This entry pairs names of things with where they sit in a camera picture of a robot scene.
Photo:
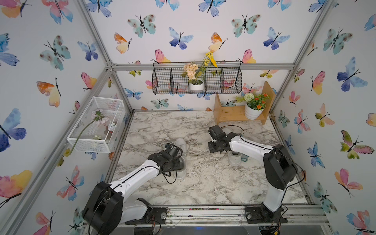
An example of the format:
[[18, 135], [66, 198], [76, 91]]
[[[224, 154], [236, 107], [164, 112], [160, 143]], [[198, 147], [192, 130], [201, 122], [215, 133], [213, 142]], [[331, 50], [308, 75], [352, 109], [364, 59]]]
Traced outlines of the white sneaker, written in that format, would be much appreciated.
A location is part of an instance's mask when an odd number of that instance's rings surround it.
[[182, 155], [179, 158], [180, 170], [177, 171], [177, 179], [183, 180], [186, 177], [187, 164], [185, 157], [187, 155], [187, 144], [184, 139], [179, 138], [174, 143], [175, 146], [179, 147], [182, 150]]
[[239, 166], [241, 164], [242, 154], [239, 152], [228, 151], [228, 161], [231, 166]]

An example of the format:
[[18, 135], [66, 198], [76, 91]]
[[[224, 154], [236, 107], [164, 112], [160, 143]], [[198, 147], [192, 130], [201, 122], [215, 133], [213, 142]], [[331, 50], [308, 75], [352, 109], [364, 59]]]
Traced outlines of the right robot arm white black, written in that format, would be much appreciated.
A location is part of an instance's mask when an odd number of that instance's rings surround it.
[[263, 164], [268, 190], [262, 205], [270, 212], [282, 207], [286, 190], [298, 173], [297, 165], [283, 145], [266, 146], [245, 139], [241, 134], [226, 133], [218, 125], [209, 128], [211, 153], [236, 152]]

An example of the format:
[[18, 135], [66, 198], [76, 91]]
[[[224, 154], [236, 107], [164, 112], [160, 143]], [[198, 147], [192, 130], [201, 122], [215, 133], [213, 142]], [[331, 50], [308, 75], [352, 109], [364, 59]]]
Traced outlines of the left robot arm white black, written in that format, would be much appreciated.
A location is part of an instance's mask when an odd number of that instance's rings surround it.
[[126, 176], [109, 184], [98, 183], [82, 212], [89, 235], [109, 235], [119, 224], [127, 222], [155, 223], [153, 207], [143, 198], [132, 194], [151, 179], [164, 178], [175, 173], [176, 178], [185, 176], [187, 144], [177, 139], [167, 143], [164, 149], [151, 154], [146, 161]]

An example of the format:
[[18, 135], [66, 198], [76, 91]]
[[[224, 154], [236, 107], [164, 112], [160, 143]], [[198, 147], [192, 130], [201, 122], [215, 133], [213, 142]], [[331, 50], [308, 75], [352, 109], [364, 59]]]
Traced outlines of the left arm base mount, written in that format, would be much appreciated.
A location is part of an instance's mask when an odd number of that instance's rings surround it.
[[126, 225], [161, 224], [167, 218], [167, 208], [155, 207], [143, 198], [126, 202], [120, 223]]

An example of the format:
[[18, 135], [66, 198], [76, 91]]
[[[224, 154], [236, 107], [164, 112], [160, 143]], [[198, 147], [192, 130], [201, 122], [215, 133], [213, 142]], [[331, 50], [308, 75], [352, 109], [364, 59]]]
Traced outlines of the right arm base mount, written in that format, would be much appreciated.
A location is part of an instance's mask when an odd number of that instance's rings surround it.
[[283, 207], [280, 206], [276, 211], [269, 210], [263, 203], [259, 206], [245, 208], [245, 217], [248, 224], [261, 223], [287, 223], [288, 220], [283, 218]]

